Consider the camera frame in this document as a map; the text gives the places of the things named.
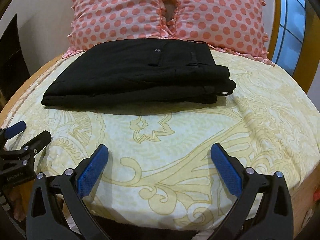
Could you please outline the person's left hand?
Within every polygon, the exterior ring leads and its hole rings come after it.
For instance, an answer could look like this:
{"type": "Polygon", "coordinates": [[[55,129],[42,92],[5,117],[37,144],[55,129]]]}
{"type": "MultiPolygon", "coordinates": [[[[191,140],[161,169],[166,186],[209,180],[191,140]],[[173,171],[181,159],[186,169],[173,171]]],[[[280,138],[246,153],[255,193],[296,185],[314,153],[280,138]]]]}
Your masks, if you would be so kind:
{"type": "Polygon", "coordinates": [[[24,184],[13,187],[9,192],[9,199],[13,203],[14,207],[14,218],[19,222],[26,218],[33,184],[33,180],[28,181],[24,184]]]}

